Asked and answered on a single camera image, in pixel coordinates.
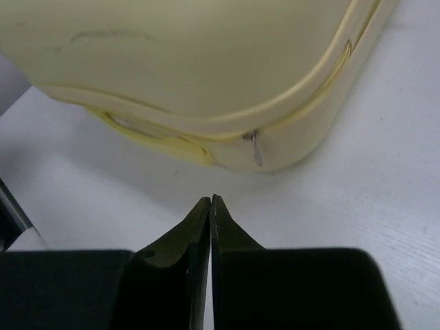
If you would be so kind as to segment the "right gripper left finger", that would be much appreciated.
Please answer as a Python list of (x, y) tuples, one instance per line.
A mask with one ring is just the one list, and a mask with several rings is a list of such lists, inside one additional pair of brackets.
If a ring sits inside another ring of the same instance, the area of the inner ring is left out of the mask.
[(201, 329), (210, 200), (143, 249), (8, 252), (2, 329)]

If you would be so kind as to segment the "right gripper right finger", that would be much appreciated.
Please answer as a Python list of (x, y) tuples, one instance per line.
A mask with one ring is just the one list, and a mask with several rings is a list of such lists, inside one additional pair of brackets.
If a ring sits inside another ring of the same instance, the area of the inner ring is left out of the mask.
[(346, 247), (267, 249), (214, 195), (210, 209), (216, 329), (399, 329), (377, 263)]

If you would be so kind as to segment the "silver zipper pull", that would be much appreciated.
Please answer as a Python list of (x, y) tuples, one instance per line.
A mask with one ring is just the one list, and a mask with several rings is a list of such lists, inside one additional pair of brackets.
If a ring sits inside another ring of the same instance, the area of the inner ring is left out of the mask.
[(253, 148), (253, 158), (255, 163), (259, 166), (262, 167), (263, 166), (263, 162), (264, 162), (264, 158), (263, 158), (263, 152), (261, 149), (261, 146), (259, 144), (259, 131), (255, 130), (252, 132), (247, 132), (243, 135), (243, 139), (245, 141), (250, 141), (250, 143), (252, 144), (252, 148)]

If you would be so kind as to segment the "yellow hard-shell suitcase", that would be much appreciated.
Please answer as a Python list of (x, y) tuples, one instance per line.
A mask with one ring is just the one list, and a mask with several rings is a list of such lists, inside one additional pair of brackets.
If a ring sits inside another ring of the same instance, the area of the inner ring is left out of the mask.
[[(2, 1), (1, 53), (146, 147), (264, 173), (325, 138), (394, 1)], [(263, 166), (243, 135), (258, 130)]]

